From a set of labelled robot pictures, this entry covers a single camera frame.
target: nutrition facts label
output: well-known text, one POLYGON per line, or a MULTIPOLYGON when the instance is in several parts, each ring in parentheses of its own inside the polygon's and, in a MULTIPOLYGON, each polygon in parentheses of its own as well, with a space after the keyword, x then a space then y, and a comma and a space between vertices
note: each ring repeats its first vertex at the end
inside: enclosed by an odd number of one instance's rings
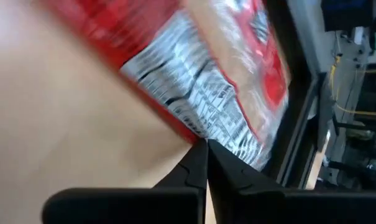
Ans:
POLYGON ((257 159, 262 146, 244 119, 235 89, 185 11, 174 13, 121 71, 197 135, 219 141, 248 164, 257 159))

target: yellow cable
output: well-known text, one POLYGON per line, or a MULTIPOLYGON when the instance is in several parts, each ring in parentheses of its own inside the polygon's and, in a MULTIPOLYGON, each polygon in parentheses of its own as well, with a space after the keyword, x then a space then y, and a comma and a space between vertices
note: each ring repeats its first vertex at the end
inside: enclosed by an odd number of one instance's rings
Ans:
MULTIPOLYGON (((336 72, 336 69, 337 69, 337 65, 338 63, 340 62, 340 59, 341 57, 340 56, 337 56, 336 57, 336 63, 334 63, 332 66, 331 66, 331 71, 330 71, 330 82, 331 82, 331 96, 332 98, 334 99, 334 74, 336 72)), ((337 89, 337 95, 336 95, 336 98, 335 98, 335 102, 336 102, 336 106, 337 108, 339 108, 340 110, 342 111, 345 111, 347 113, 352 113, 352 114, 361 114, 361 115, 369 115, 369 116, 376 116, 376 112, 371 112, 371 111, 356 111, 356 110, 347 110, 345 108, 343 108, 342 106, 340 106, 338 104, 338 96, 339 96, 339 89, 341 87, 341 83, 338 85, 338 89, 337 89)))

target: tan tabletop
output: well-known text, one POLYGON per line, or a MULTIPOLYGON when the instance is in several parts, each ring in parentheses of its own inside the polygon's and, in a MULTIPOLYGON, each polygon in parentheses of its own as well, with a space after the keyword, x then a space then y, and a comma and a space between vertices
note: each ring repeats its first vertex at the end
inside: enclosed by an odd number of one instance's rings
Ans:
POLYGON ((50 13, 0 0, 0 223, 69 187, 151 187, 189 148, 50 13))

